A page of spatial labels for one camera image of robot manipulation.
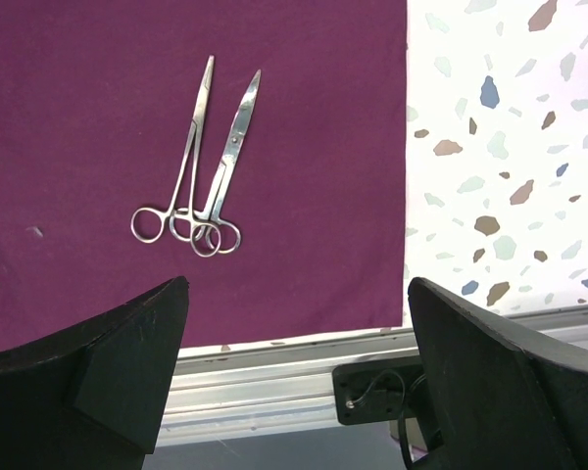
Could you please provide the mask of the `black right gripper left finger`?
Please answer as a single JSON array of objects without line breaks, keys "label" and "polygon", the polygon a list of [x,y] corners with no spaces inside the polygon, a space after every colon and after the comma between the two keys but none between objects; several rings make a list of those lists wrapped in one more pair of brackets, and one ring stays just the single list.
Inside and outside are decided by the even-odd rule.
[{"label": "black right gripper left finger", "polygon": [[154,452],[189,284],[0,352],[0,469],[140,469]]}]

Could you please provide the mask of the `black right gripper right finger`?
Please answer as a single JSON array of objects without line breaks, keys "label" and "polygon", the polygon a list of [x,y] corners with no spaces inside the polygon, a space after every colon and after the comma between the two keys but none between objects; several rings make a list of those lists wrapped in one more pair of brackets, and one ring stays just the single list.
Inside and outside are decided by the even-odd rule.
[{"label": "black right gripper right finger", "polygon": [[441,445],[418,469],[588,469],[588,350],[417,277],[408,298]]}]

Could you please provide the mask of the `steel ring-handle hemostat forceps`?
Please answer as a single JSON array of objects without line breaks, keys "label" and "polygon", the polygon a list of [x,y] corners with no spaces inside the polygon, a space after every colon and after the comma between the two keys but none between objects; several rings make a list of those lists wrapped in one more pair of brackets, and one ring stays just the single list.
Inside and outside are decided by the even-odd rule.
[{"label": "steel ring-handle hemostat forceps", "polygon": [[[200,148],[202,144],[202,134],[204,130],[214,68],[215,56],[210,55],[208,57],[207,64],[205,66],[198,88],[192,120],[189,126],[185,147],[181,158],[179,172],[177,174],[168,207],[164,211],[152,207],[138,208],[133,213],[130,220],[131,233],[139,242],[144,244],[153,244],[162,237],[164,231],[166,228],[168,228],[176,240],[189,243],[192,247],[192,250],[201,258],[209,258],[214,256],[217,249],[221,247],[221,242],[218,242],[218,244],[214,248],[211,248],[209,252],[201,252],[199,250],[197,243],[200,241],[198,237],[200,230],[203,230],[203,235],[206,235],[209,230],[212,230],[216,231],[219,236],[221,236],[221,231],[214,222],[198,217],[195,214],[193,208],[197,170],[200,158]],[[183,178],[188,169],[190,176],[188,202],[185,207],[178,208],[175,204],[180,192],[181,183],[183,182]],[[141,234],[138,229],[138,217],[143,213],[152,214],[159,220],[159,231],[152,237]]]}]

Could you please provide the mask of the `steel surgical scissors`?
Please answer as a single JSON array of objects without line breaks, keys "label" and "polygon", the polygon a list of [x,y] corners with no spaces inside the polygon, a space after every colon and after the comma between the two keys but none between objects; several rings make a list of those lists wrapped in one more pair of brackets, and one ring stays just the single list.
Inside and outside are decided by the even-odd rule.
[{"label": "steel surgical scissors", "polygon": [[[241,245],[242,237],[239,227],[228,220],[222,219],[221,209],[250,126],[261,76],[262,70],[258,69],[241,99],[229,129],[217,171],[212,179],[205,206],[201,211],[194,212],[199,220],[208,222],[205,228],[199,229],[196,239],[205,242],[211,250],[209,252],[210,256],[230,254]],[[235,242],[229,248],[221,246],[221,230],[223,228],[230,229],[235,235]]]}]

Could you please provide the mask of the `purple cloth wrap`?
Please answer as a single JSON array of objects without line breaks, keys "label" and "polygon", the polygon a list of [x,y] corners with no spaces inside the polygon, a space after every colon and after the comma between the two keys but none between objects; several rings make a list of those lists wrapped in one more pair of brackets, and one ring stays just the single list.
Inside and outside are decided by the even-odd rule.
[{"label": "purple cloth wrap", "polygon": [[[185,346],[396,327],[403,304],[403,1],[0,1],[0,351],[189,282]],[[221,209],[241,245],[199,257],[165,210],[208,57],[194,211],[258,69]]]}]

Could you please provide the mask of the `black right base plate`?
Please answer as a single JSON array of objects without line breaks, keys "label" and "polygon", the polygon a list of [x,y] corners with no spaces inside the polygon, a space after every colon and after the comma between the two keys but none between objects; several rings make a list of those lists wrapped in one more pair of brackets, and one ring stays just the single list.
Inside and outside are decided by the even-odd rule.
[{"label": "black right base plate", "polygon": [[337,421],[344,426],[415,417],[410,401],[424,369],[418,356],[343,364],[331,372]]}]

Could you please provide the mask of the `aluminium mounting rail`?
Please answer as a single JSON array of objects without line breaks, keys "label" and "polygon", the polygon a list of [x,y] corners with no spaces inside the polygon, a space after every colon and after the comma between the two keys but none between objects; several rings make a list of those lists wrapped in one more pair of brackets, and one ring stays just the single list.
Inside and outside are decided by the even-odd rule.
[{"label": "aluminium mounting rail", "polygon": [[408,327],[184,348],[157,445],[335,427],[335,367],[415,355],[416,337]]}]

